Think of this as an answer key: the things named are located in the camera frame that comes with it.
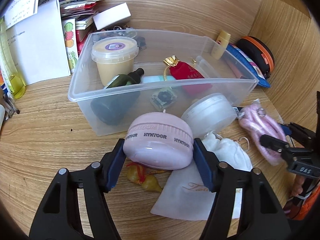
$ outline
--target purple label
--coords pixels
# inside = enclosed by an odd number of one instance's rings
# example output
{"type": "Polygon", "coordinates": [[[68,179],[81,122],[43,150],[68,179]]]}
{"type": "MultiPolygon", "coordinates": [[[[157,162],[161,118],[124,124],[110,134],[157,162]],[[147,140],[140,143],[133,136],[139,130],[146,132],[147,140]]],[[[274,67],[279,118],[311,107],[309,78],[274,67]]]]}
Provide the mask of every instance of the purple label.
{"type": "Polygon", "coordinates": [[[114,42],[114,43],[110,43],[106,46],[107,50],[119,50],[119,49],[123,49],[125,47],[125,44],[120,43],[120,42],[114,42]]]}

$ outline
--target white cloth bag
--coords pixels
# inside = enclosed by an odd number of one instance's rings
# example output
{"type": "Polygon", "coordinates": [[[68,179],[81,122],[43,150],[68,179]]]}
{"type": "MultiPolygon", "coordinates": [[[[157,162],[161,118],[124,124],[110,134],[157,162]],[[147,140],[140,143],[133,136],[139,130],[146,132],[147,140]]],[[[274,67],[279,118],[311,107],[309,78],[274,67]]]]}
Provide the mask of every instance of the white cloth bag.
{"type": "MultiPolygon", "coordinates": [[[[211,133],[202,143],[219,161],[225,161],[235,169],[251,171],[250,158],[237,142],[228,138],[219,140],[211,133]]],[[[173,219],[207,220],[215,195],[203,185],[196,163],[192,161],[188,167],[171,173],[150,212],[173,219]]],[[[236,189],[233,219],[240,217],[241,201],[242,189],[236,189]]]]}

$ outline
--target pink rope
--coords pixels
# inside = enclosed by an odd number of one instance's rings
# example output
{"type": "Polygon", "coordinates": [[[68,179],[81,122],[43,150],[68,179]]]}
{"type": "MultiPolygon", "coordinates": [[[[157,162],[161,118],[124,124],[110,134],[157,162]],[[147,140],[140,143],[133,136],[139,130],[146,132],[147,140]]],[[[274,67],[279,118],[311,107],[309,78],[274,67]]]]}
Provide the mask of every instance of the pink rope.
{"type": "Polygon", "coordinates": [[[273,166],[281,163],[281,154],[276,151],[267,149],[260,144],[260,137],[263,134],[270,135],[274,138],[287,141],[281,126],[261,108],[260,104],[252,103],[242,109],[243,116],[239,118],[239,124],[248,130],[251,137],[263,155],[263,157],[273,166]]]}

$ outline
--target black dropper cap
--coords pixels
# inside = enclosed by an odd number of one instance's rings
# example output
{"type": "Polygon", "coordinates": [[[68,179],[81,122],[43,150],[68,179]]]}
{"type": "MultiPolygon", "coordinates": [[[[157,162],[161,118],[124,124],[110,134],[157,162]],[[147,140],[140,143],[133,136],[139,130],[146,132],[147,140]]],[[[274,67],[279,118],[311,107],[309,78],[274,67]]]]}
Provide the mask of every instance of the black dropper cap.
{"type": "Polygon", "coordinates": [[[137,70],[130,72],[128,74],[129,77],[131,77],[136,84],[140,84],[141,82],[141,77],[144,75],[144,70],[142,68],[138,68],[137,70]]]}

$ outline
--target clear plastic storage box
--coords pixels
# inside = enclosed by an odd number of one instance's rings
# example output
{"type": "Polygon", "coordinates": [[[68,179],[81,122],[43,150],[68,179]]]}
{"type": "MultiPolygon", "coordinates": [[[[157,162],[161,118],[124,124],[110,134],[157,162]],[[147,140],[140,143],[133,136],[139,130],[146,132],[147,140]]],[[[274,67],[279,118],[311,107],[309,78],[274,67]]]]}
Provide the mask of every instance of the clear plastic storage box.
{"type": "Polygon", "coordinates": [[[127,131],[138,116],[162,111],[155,102],[157,97],[167,103],[164,105],[168,106],[165,107],[166,113],[178,117],[194,102],[212,93],[222,93],[232,105],[238,105],[258,80],[227,51],[219,60],[215,60],[211,56],[214,46],[219,45],[208,37],[170,31],[129,29],[92,33],[85,42],[73,73],[68,98],[78,103],[97,135],[127,131]],[[133,70],[141,67],[145,76],[163,75],[166,68],[163,60],[176,55],[180,61],[198,70],[205,79],[104,89],[97,64],[91,59],[91,50],[94,42],[110,36],[127,36],[137,41],[140,50],[134,59],[133,70]]]}

